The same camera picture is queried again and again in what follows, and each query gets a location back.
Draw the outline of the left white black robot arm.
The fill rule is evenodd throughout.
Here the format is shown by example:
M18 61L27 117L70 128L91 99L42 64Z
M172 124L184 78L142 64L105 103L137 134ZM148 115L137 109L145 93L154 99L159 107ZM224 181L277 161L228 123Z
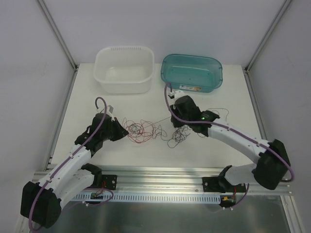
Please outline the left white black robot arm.
M50 228L67 203L84 189L112 192L115 185L109 187L102 169L90 164L89 160L105 141L115 142L128 134L116 117L96 114L65 159L39 181L27 182L22 190L20 213L28 219L30 231L37 231L34 223L41 228Z

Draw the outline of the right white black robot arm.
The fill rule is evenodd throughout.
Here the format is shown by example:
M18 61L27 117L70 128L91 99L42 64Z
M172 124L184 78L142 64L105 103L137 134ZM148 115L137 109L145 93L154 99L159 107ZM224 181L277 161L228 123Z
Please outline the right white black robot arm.
M208 188L225 193L242 183L256 182L268 190L275 190L284 181L290 170L290 161L281 141L259 140L242 133L218 114L201 111L188 95L174 94L171 99L173 104L169 106L169 111L175 128L186 125L195 133L219 140L251 160L248 165L226 166L207 183Z

